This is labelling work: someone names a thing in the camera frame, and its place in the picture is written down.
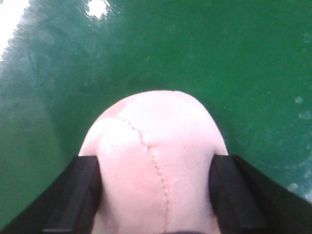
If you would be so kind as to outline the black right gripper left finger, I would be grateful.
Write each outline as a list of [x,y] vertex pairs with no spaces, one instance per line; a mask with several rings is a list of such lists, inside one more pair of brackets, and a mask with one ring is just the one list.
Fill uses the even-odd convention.
[[2,234],[90,234],[101,200],[96,156],[75,156]]

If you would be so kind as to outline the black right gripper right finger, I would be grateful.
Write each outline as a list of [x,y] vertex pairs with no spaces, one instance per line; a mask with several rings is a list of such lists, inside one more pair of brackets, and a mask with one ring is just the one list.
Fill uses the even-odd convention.
[[222,234],[312,232],[312,204],[238,155],[213,156],[209,196]]

